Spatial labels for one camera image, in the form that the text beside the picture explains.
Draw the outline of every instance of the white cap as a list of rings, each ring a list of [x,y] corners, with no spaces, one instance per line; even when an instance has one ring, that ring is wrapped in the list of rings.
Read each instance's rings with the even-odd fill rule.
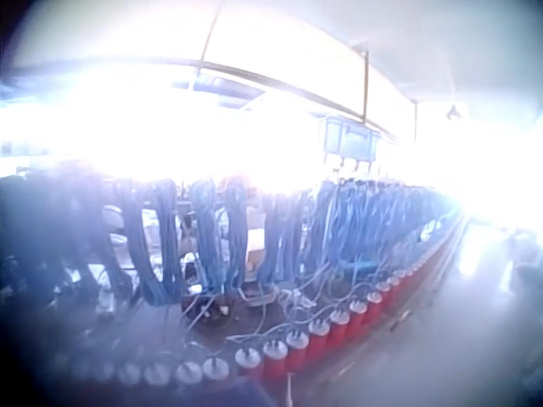
[[[330,321],[337,325],[347,325],[349,323],[350,316],[348,312],[336,309],[330,315]]]
[[[364,301],[355,300],[349,304],[349,310],[355,314],[365,314],[367,311],[367,304]]]
[[[202,372],[207,379],[220,381],[227,379],[230,375],[230,368],[224,359],[209,358],[204,362]]]
[[[171,372],[168,366],[153,363],[145,368],[143,377],[152,386],[166,386],[170,382]]]
[[[125,363],[117,371],[117,376],[122,384],[133,386],[142,380],[142,370],[134,363]]]
[[[374,291],[367,295],[367,301],[373,304],[380,304],[383,301],[383,297],[380,293]]]
[[[176,370],[176,379],[182,384],[198,384],[203,375],[200,365],[194,362],[181,363]]]
[[[309,337],[302,331],[292,331],[287,335],[287,345],[294,349],[307,348]]]
[[[287,357],[288,348],[283,341],[268,341],[264,344],[263,352],[267,358],[281,360]]]
[[[234,359],[244,369],[254,369],[262,361],[260,353],[254,348],[238,349]]]
[[[325,337],[330,332],[330,325],[325,320],[313,320],[309,324],[309,332],[311,335]]]

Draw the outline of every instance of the blue cable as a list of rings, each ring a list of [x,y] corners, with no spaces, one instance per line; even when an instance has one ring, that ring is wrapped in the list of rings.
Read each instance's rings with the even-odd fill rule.
[[[162,252],[162,284],[171,300],[178,300],[187,291],[187,284],[179,263],[177,241],[177,186],[173,180],[154,183],[154,202],[160,228]]]
[[[128,252],[139,276],[143,298],[153,306],[169,303],[168,293],[154,274],[143,230],[143,202],[147,188],[132,181],[120,181],[115,185],[120,210],[125,225]]]
[[[230,254],[227,288],[239,288],[245,279],[245,260],[249,241],[247,193],[243,180],[234,179],[228,182],[225,205],[228,213],[228,251]]]
[[[216,189],[212,180],[196,181],[189,189],[189,197],[198,225],[198,253],[205,280],[205,288],[221,292],[226,276],[219,255],[217,227],[215,220]]]

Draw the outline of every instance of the metal frame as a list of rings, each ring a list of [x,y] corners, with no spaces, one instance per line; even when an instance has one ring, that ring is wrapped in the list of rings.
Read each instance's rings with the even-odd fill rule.
[[[7,86],[21,89],[18,81],[28,77],[40,77],[48,75],[62,75],[73,73],[78,70],[89,68],[92,66],[99,66],[101,64],[168,64],[178,66],[189,66],[200,70],[214,70],[222,74],[231,75],[243,80],[252,81],[262,86],[267,86],[272,89],[280,91],[291,92],[302,98],[309,100],[310,102],[321,104],[326,108],[330,108],[338,111],[342,115],[350,117],[353,120],[366,123],[371,127],[381,131],[383,135],[388,138],[392,143],[396,144],[397,138],[394,137],[389,131],[377,123],[365,119],[363,114],[358,114],[354,110],[346,108],[345,106],[335,103],[328,98],[319,96],[313,92],[309,92],[300,87],[290,85],[286,82],[273,79],[270,76],[257,74],[249,70],[242,70],[232,66],[223,64],[215,64],[209,61],[202,61],[199,59],[181,59],[181,58],[162,58],[162,57],[99,57],[83,60],[73,61],[59,61],[45,64],[37,64],[27,66],[24,68],[7,68],[2,73],[3,83]]]

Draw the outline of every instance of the electrical component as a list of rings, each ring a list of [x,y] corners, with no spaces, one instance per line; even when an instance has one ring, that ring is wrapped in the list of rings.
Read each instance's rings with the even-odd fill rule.
[[[301,370],[305,363],[309,337],[302,331],[291,331],[288,333],[285,343],[288,346],[287,370]]]
[[[242,347],[238,349],[234,355],[234,359],[238,364],[239,371],[242,375],[259,379],[262,377],[264,364],[258,350],[254,348]]]
[[[288,348],[285,342],[271,340],[264,344],[264,376],[276,379],[284,376],[287,371]]]
[[[330,315],[330,333],[328,334],[328,346],[337,348],[346,339],[347,325],[350,316],[347,311],[336,309]]]

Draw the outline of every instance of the red canister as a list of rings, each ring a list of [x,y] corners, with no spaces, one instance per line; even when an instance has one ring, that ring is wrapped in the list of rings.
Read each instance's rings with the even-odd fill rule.
[[[127,404],[138,404],[142,394],[142,368],[136,363],[126,362],[117,370],[121,397]]]
[[[404,277],[404,282],[402,285],[409,287],[413,284],[415,280],[415,271],[413,269],[406,270],[406,275]]]
[[[398,291],[402,291],[404,287],[406,286],[407,279],[406,279],[406,271],[405,270],[396,270],[394,272],[394,277],[396,277],[398,280],[400,280],[400,289]]]
[[[350,321],[347,326],[347,337],[356,337],[362,332],[366,319],[367,305],[364,301],[355,300],[349,304]]]
[[[262,371],[264,370],[264,364],[262,363],[262,357],[258,350],[254,348],[241,348],[238,349],[234,355],[236,364],[238,364],[239,372],[243,376],[259,379],[262,377]]]
[[[89,359],[82,358],[72,362],[70,366],[70,379],[72,382],[72,388],[69,391],[70,397],[80,401],[92,397],[94,382],[92,380],[92,365]]]
[[[202,365],[202,373],[210,382],[222,382],[230,376],[230,366],[224,359],[208,358]]]
[[[143,403],[164,405],[171,388],[171,369],[167,365],[154,362],[143,369]]]
[[[285,342],[268,341],[264,345],[264,376],[277,378],[287,371],[288,348]]]
[[[302,331],[292,331],[287,335],[287,370],[298,371],[304,367],[309,337]]]
[[[97,363],[92,369],[94,398],[97,404],[114,404],[116,396],[115,365],[110,361]]]
[[[307,347],[307,357],[315,359],[326,349],[330,325],[325,320],[313,320],[309,324],[309,345]]]
[[[349,320],[349,313],[341,309],[336,309],[330,315],[330,333],[328,334],[329,347],[336,348],[344,342]]]
[[[382,297],[382,304],[383,304],[383,310],[387,309],[389,307],[389,303],[390,303],[390,284],[388,284],[387,282],[378,282],[377,285],[375,286],[375,288],[377,288],[377,290],[379,291],[379,293],[381,294],[381,297]]]
[[[373,325],[381,317],[381,305],[383,303],[383,297],[377,291],[369,293],[366,296],[367,311],[366,311],[366,323]]]
[[[400,279],[396,276],[391,276],[387,280],[387,283],[390,285],[390,305],[395,304],[398,299],[398,292],[400,291]]]

